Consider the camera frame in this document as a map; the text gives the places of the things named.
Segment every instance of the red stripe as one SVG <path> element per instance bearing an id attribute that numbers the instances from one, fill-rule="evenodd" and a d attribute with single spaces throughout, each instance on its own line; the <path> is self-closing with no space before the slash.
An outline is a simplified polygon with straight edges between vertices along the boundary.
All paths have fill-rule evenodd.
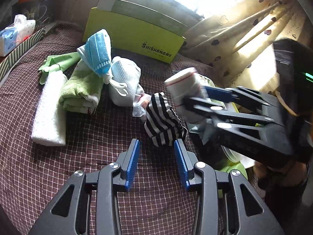
<path id="1" fill-rule="evenodd" d="M 171 84 L 169 84 L 169 85 L 166 85 L 166 86 L 171 86 L 171 85 L 174 85 L 174 84 L 176 84 L 176 83 L 178 83 L 178 82 L 181 82 L 181 81 L 183 81 L 183 80 L 189 78 L 189 77 L 192 76 L 193 74 L 194 74 L 194 72 L 193 72 L 192 74 L 188 75 L 187 77 L 185 77 L 185 78 L 183 78 L 183 79 L 181 79 L 181 80 L 179 80 L 179 81 L 173 82 L 173 83 L 171 83 Z"/>

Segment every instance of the curtain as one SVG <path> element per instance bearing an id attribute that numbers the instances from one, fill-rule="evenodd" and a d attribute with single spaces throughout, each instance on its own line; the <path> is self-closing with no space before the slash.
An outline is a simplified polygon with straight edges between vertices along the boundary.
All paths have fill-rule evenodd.
<path id="1" fill-rule="evenodd" d="M 218 86 L 274 91 L 279 79 L 271 44 L 286 37 L 308 45 L 311 36 L 297 0 L 243 0 L 190 28 L 180 53 L 212 67 Z"/>

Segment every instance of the checkered tablecloth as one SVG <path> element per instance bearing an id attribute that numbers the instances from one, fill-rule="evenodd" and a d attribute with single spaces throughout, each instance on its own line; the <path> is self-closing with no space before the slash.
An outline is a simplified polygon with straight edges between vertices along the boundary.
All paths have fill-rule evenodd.
<path id="1" fill-rule="evenodd" d="M 82 29 L 58 23 L 25 55 L 0 88 L 0 204 L 22 235 L 26 235 L 64 181 L 76 170 L 92 172 L 116 160 L 132 138 L 142 143 L 138 171 L 130 193 L 119 194 L 123 234 L 191 234 L 195 194 L 180 185 L 171 147 L 157 148 L 145 136 L 143 123 L 132 108 L 117 107 L 105 85 L 94 115 L 67 112 L 66 146 L 44 147 L 31 138 L 32 122 L 42 86 L 38 68 L 48 55 L 76 51 Z M 163 82 L 173 71 L 195 67 L 210 77 L 210 67 L 177 55 L 171 65 L 114 49 L 112 57 L 133 60 L 141 68 L 140 85 L 148 94 L 164 92 Z M 72 66 L 65 74 L 69 77 Z M 196 149 L 187 136 L 187 150 Z M 223 233 L 223 220 L 219 220 Z M 95 231 L 95 196 L 91 234 Z"/>

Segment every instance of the striped cloth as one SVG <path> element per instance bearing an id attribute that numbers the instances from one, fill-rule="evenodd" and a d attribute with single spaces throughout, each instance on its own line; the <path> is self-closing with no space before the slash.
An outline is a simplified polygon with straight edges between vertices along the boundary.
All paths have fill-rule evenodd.
<path id="1" fill-rule="evenodd" d="M 151 97 L 147 107 L 145 130 L 157 147 L 173 146 L 176 139 L 184 140 L 187 134 L 187 129 L 168 104 L 163 92 L 155 93 Z"/>

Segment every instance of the green led light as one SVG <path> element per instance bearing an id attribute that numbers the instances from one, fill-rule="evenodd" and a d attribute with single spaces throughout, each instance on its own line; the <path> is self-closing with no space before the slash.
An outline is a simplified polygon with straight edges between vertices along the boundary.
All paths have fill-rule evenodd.
<path id="1" fill-rule="evenodd" d="M 311 74 L 306 73 L 306 76 L 313 79 L 313 76 Z"/>

